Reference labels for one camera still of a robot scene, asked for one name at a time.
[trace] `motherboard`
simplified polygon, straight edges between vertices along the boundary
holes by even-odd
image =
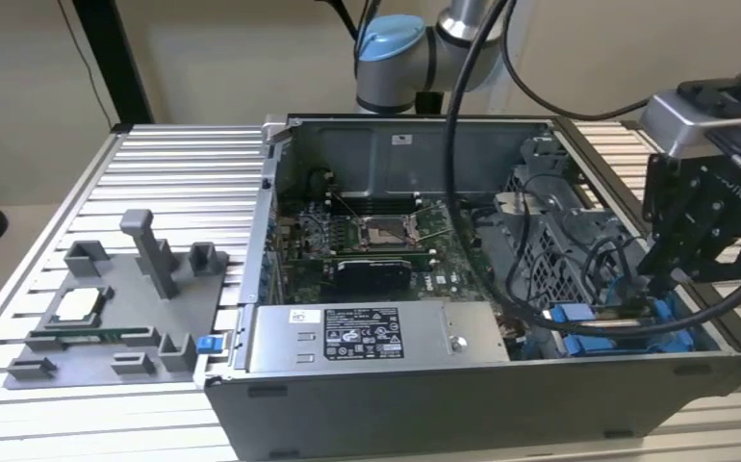
[[[330,195],[278,224],[285,303],[484,299],[440,200]]]

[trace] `blue latch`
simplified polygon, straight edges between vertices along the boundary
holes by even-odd
[[[194,344],[194,351],[198,354],[218,354],[224,351],[222,337],[205,335],[198,337],[198,342]]]

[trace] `aluminum extrusion table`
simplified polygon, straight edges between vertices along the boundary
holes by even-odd
[[[576,124],[641,198],[644,137],[617,122]],[[236,460],[209,402],[193,383],[9,391],[3,368],[63,279],[74,240],[129,252],[117,229],[127,208],[156,213],[156,236],[181,250],[212,241],[229,255],[214,330],[236,323],[241,267],[261,166],[257,126],[135,126],[111,134],[0,294],[0,461]],[[732,258],[736,248],[724,257]],[[734,284],[718,286],[727,294]],[[201,358],[210,368],[212,359]],[[741,389],[694,401],[641,440],[397,457],[401,461],[741,461]]]

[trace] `black pole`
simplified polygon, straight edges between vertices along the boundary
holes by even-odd
[[[121,123],[153,123],[114,0],[73,0]]]

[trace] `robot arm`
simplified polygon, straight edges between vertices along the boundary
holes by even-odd
[[[664,150],[648,160],[643,199],[652,246],[637,271],[649,290],[741,279],[741,251],[716,261],[741,239],[741,76],[657,93],[641,124]]]
[[[358,31],[354,80],[361,111],[398,114],[415,105],[419,91],[448,91],[460,71],[472,38],[481,28],[492,0],[452,0],[435,26],[417,16],[376,18]],[[500,27],[487,36],[495,45]],[[477,60],[469,89],[487,79],[497,63],[497,46],[487,46]]]

